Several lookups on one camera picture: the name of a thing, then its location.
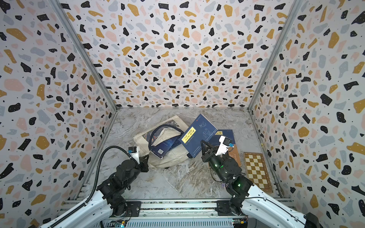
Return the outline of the dark blue thin book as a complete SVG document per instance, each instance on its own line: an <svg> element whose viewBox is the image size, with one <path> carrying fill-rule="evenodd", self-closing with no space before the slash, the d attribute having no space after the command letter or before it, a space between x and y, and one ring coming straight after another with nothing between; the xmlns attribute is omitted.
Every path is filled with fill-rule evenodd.
<svg viewBox="0 0 365 228"><path fill-rule="evenodd" d="M149 146L150 152L152 152L155 156L162 159L164 156L166 156L169 151L173 150L177 146L181 144L179 141L181 135L172 137L170 139L167 139L163 142L158 143L157 145L151 145Z"/></svg>

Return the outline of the orange and black book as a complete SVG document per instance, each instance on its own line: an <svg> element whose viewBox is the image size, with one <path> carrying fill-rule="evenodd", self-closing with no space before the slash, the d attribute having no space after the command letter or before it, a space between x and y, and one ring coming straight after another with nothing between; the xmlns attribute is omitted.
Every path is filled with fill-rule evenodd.
<svg viewBox="0 0 365 228"><path fill-rule="evenodd" d="M241 160L240 160L240 154L239 154L239 150L237 148L237 145L233 145L233 147L230 147L228 150L228 154L230 157L232 157L237 164L241 167Z"/></svg>

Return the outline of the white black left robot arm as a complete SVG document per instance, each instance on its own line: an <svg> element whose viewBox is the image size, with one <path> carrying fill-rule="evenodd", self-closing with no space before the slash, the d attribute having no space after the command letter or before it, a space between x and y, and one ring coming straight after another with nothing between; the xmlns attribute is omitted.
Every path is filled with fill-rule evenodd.
<svg viewBox="0 0 365 228"><path fill-rule="evenodd" d="M125 160L117 166L114 175L109 176L88 198L72 207L68 212L43 224L42 228L89 228L112 215L122 216L127 211L126 200L122 196L129 190L140 173L148 172L149 155Z"/></svg>

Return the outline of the beige canvas floral tote bag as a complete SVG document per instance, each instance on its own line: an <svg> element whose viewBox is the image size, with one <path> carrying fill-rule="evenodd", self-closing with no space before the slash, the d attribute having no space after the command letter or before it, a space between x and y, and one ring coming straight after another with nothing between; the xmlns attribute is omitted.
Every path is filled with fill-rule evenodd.
<svg viewBox="0 0 365 228"><path fill-rule="evenodd" d="M156 126L134 136L134 142L139 146L140 156L149 155L148 163L154 168L169 168L178 165L188 158L187 150L183 145L179 145L162 159L155 156L149 150L149 146L157 145L167 139L181 135L188 129L188 125L179 117L173 116L166 121L158 123Z"/></svg>

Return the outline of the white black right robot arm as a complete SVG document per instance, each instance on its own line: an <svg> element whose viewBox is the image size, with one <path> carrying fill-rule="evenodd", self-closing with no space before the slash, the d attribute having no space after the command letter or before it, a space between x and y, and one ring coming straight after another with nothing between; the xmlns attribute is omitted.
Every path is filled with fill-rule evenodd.
<svg viewBox="0 0 365 228"><path fill-rule="evenodd" d="M220 182L231 195L228 212L255 218L271 228L319 228L320 222L312 213L306 215L277 201L242 173L236 160L219 148L202 140L202 161L209 163Z"/></svg>

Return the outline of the blue Little Prince book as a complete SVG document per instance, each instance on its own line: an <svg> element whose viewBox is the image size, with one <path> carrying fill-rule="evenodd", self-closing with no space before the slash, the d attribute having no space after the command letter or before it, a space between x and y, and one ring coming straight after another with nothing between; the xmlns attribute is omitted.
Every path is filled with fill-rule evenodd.
<svg viewBox="0 0 365 228"><path fill-rule="evenodd" d="M179 138L179 142L188 152L188 158L195 158L202 150L201 141L208 142L217 131L204 115L199 114Z"/></svg>

